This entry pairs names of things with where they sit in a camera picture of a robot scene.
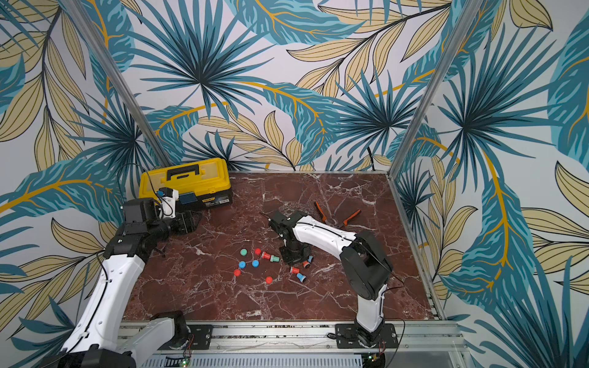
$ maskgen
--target red marble surface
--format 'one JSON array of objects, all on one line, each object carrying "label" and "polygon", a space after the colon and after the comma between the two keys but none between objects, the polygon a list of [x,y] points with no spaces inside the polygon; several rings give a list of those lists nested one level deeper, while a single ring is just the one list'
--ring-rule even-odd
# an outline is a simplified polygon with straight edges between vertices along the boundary
[{"label": "red marble surface", "polygon": [[[310,268],[301,283],[284,263],[259,259],[255,248],[280,256],[281,242],[258,212],[305,211],[318,218],[314,201],[330,220],[343,221],[362,213],[348,231],[376,233],[405,283],[388,291],[384,312],[389,319],[432,317],[391,190],[383,174],[230,174],[234,202],[203,213],[198,230],[173,237],[166,258],[154,253],[135,284],[126,320],[145,320],[170,310],[182,310],[189,320],[353,320],[358,297],[348,285],[337,259],[314,248]],[[245,248],[247,256],[239,251]],[[239,261],[241,276],[233,271]],[[272,276],[274,282],[264,281]],[[391,278],[389,287],[402,286]]]}]

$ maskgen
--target mounting plate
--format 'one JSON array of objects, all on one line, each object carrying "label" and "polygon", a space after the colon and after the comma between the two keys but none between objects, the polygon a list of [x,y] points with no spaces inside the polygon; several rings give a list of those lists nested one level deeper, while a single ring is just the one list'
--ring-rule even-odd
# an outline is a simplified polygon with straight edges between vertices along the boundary
[{"label": "mounting plate", "polygon": [[[189,350],[208,350],[213,335],[212,324],[190,324],[188,323],[189,333],[194,335],[194,340]],[[158,350],[171,350],[170,344],[165,343]]]},{"label": "mounting plate", "polygon": [[[335,335],[337,335],[338,349],[363,349],[364,347],[358,342],[358,330],[353,323],[336,324]],[[385,323],[380,331],[380,337],[385,343],[386,349],[396,349],[399,346],[399,340],[395,331],[395,326]]]}]

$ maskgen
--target yellow toolbox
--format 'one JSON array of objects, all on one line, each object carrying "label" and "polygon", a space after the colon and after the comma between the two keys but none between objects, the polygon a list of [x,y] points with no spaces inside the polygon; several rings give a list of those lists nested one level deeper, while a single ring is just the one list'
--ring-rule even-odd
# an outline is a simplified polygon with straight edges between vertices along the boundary
[{"label": "yellow toolbox", "polygon": [[190,164],[160,168],[141,175],[140,198],[153,198],[153,192],[163,187],[176,189],[180,198],[176,211],[203,210],[217,205],[233,202],[233,192],[229,183],[227,163],[221,158],[197,161]]}]

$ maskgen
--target toolbox lid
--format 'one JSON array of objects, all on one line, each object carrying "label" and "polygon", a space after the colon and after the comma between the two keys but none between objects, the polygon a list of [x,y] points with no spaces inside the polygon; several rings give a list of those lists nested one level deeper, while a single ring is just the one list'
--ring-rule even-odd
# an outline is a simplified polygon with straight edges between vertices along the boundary
[{"label": "toolbox lid", "polygon": [[[149,177],[153,189],[168,187],[176,189],[181,195],[194,193],[198,197],[231,188],[227,163],[222,158],[151,170]],[[139,197],[157,199],[149,177],[147,173],[141,175]]]}]

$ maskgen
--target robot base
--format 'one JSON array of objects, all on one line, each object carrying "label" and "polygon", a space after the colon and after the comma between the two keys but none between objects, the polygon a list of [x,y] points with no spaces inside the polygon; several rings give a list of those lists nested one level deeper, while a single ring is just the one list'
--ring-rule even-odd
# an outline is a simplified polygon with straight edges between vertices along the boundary
[{"label": "robot base", "polygon": [[[384,342],[386,349],[396,349],[399,346],[399,340],[395,331],[395,326],[390,323],[383,323],[382,328],[377,330],[372,341],[373,346],[378,347],[379,342]],[[350,323],[341,323],[335,325],[335,334],[337,335],[338,349],[364,349],[365,346],[358,340],[358,325]]]}]

